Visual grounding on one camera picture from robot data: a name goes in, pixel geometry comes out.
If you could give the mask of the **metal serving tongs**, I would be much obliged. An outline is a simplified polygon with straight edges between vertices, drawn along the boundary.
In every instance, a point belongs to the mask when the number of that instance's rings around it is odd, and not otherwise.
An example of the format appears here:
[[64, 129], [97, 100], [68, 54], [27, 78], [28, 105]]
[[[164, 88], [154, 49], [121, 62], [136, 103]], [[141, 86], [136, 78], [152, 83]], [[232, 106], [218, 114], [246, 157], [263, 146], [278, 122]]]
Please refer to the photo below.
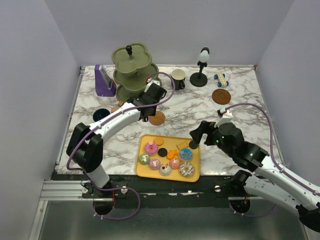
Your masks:
[[149, 115], [146, 114], [146, 113], [142, 113], [140, 115], [140, 119], [143, 121], [143, 122], [148, 122], [149, 121]]

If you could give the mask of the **white sprinkled donut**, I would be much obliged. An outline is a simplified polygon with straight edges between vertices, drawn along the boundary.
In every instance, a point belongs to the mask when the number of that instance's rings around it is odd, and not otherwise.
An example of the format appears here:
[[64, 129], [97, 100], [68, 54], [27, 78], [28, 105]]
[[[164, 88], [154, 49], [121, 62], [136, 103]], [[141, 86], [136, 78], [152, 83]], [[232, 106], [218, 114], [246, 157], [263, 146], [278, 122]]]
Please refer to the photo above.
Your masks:
[[179, 172], [183, 177], [192, 177], [195, 172], [195, 167], [190, 162], [184, 162], [180, 165]]

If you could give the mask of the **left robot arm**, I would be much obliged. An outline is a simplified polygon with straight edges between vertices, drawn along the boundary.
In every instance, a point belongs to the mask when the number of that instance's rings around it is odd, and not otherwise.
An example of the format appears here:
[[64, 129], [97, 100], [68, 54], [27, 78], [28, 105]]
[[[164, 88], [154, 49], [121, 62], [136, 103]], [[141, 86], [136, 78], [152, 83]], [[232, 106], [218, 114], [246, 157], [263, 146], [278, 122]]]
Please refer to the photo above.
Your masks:
[[109, 175], [102, 166], [104, 144], [120, 130], [156, 114], [156, 108], [167, 91], [156, 83], [149, 84], [146, 92], [130, 97], [118, 110], [96, 121], [75, 126], [66, 154], [94, 183], [93, 191], [101, 198], [111, 191]]

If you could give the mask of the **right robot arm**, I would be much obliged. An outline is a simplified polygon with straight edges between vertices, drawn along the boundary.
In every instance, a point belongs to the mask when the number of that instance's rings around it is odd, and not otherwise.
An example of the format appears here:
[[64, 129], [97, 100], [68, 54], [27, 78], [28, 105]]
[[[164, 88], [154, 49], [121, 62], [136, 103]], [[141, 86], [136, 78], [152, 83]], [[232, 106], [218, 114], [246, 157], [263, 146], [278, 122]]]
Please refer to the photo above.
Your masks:
[[196, 144], [206, 134], [206, 146], [217, 146], [239, 167], [249, 171], [246, 180], [238, 178], [230, 183], [234, 195], [247, 192], [277, 205], [288, 206], [297, 212], [303, 225], [315, 232], [320, 231], [319, 186], [274, 160], [260, 146], [246, 141], [242, 131], [231, 122], [216, 126], [214, 122], [202, 121], [189, 134]]

